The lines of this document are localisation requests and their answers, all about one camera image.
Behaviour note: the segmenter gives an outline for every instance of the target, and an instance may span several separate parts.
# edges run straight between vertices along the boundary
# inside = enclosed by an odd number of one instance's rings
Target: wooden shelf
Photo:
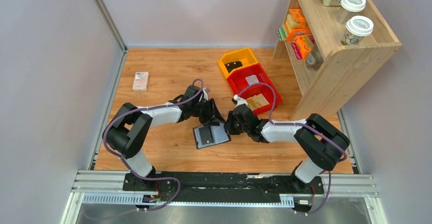
[[[302,99],[292,113],[298,120],[318,113],[330,118],[392,57],[402,44],[372,0],[360,15],[373,22],[372,35],[359,44],[344,46],[345,25],[336,21],[340,7],[326,7],[322,0],[290,0],[289,9],[303,10],[324,63],[318,71],[297,60],[291,42],[279,41],[273,59],[291,60]]]
[[[304,93],[309,89],[317,71],[311,71],[306,68],[306,60],[298,60],[296,58],[294,50],[291,47],[291,42],[285,42],[285,46],[288,51],[289,59],[291,60],[297,83],[300,87],[300,92],[304,95]]]
[[[345,25],[336,21],[339,7],[326,7],[322,4],[322,0],[298,1],[324,59],[336,50],[346,48],[340,43],[345,32]],[[350,48],[365,48],[377,44],[373,34],[365,37],[358,45]]]

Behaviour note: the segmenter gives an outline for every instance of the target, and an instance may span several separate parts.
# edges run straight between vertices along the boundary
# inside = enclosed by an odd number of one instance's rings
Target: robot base
[[[272,174],[245,173],[196,173],[196,172],[156,172],[154,177],[175,177],[181,182],[180,193],[175,201],[179,202],[225,202],[225,203],[277,203],[279,194],[323,194],[321,177],[315,177],[310,184],[298,186],[293,184],[298,179],[292,175],[278,176]],[[126,174],[123,183],[124,191],[155,190],[147,189],[132,174]],[[177,189],[171,181],[160,181],[161,200],[168,200]]]

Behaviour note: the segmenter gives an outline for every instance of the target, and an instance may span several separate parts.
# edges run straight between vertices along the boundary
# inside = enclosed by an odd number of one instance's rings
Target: white cup lid
[[[346,23],[348,31],[360,37],[369,36],[373,31],[373,22],[364,16],[354,16]]]
[[[365,8],[366,0],[342,0],[340,1],[340,4],[348,11],[360,12]]]

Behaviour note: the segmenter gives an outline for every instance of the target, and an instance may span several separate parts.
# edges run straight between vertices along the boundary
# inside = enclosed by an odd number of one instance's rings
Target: white wall
[[[430,1],[373,0],[403,48],[344,107],[390,224],[430,223]]]
[[[289,0],[103,0],[128,46],[274,46]]]
[[[0,0],[1,223],[59,223],[121,51],[93,0]]]

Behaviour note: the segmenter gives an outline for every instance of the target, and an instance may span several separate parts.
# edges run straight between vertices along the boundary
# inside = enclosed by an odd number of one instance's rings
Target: wooden floor
[[[120,78],[110,114],[130,102],[135,106],[158,105],[183,94],[195,78],[202,78],[209,87],[222,116],[227,118],[234,108],[232,92],[218,66],[223,54],[235,49],[130,49]],[[273,49],[253,49],[280,93],[283,102],[275,109],[273,119],[288,120],[301,98],[289,60],[272,60]],[[147,92],[135,93],[132,83],[135,72],[149,71]],[[267,113],[260,115],[266,118]],[[336,117],[328,118],[339,127]],[[158,171],[291,173],[306,154],[295,143],[262,144],[247,135],[236,135],[232,141],[197,150],[192,128],[200,126],[197,118],[152,128],[143,150]],[[96,170],[125,170],[126,167],[102,146]],[[353,173],[349,160],[339,163],[335,173]]]

